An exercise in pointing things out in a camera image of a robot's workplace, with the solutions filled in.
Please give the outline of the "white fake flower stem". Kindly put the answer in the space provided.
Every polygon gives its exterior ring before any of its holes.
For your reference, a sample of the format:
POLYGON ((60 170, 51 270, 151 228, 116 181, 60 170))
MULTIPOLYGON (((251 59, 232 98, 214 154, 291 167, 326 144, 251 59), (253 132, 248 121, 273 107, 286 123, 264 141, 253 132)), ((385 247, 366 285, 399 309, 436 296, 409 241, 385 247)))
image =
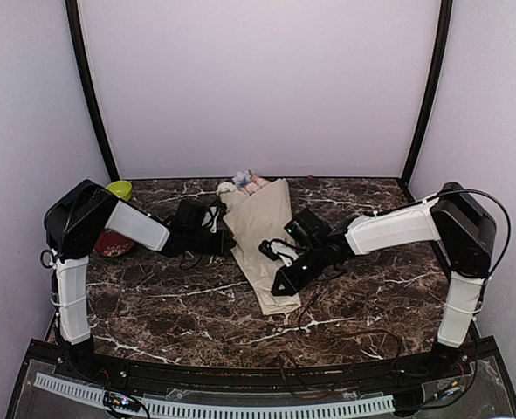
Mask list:
POLYGON ((238 192, 238 186, 232 182, 221 182, 217 186, 216 193, 218 196, 234 192, 238 192))

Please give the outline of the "blue fake flower bunch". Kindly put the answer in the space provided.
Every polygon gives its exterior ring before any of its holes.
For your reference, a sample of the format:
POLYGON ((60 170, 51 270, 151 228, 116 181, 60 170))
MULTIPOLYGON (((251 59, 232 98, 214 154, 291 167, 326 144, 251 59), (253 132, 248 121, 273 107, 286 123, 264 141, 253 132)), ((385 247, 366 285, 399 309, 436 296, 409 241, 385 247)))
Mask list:
POLYGON ((232 182, 239 189, 245 188, 254 183, 253 173, 250 170, 237 171, 232 177, 232 182))

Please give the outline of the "pink fake flower stem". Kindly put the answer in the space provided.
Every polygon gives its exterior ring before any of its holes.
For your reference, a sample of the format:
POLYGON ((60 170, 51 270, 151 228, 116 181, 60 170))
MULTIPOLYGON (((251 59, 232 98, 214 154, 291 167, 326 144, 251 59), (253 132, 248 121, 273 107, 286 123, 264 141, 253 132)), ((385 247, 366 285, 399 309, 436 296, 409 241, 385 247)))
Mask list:
POLYGON ((247 185, 244 186, 244 190, 248 195, 253 195, 262 188, 266 187, 271 182, 257 175, 253 175, 247 185))

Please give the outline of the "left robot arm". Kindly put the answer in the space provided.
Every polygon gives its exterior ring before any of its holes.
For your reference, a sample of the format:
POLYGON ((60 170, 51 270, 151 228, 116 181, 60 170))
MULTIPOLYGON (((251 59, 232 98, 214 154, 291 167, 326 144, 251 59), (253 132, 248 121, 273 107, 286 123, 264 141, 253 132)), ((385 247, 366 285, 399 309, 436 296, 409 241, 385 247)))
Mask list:
POLYGON ((52 274, 52 303, 61 339, 69 346, 91 341, 86 303, 89 256, 101 234, 111 230, 145 248, 176 258, 186 253, 224 256, 236 245, 219 228, 226 213, 220 201, 204 205, 183 199, 174 214, 159 219, 88 179, 66 193, 46 212, 47 248, 42 263, 52 274))

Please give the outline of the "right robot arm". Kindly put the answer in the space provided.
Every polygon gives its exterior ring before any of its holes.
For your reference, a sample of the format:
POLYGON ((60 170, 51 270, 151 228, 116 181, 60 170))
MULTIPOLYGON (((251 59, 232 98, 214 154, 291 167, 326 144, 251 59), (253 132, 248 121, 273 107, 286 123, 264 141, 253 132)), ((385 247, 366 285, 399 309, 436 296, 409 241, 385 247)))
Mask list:
POLYGON ((294 296, 329 267, 375 251, 421 242, 442 247, 451 272, 439 346, 423 361, 423 370, 441 379, 458 363, 454 348, 464 344, 480 313, 484 289, 501 257, 493 255, 497 224, 477 201, 480 191, 447 182, 436 194, 401 208, 352 215, 335 226, 303 209, 285 226, 293 239, 264 240, 259 251, 280 261, 271 294, 294 296))

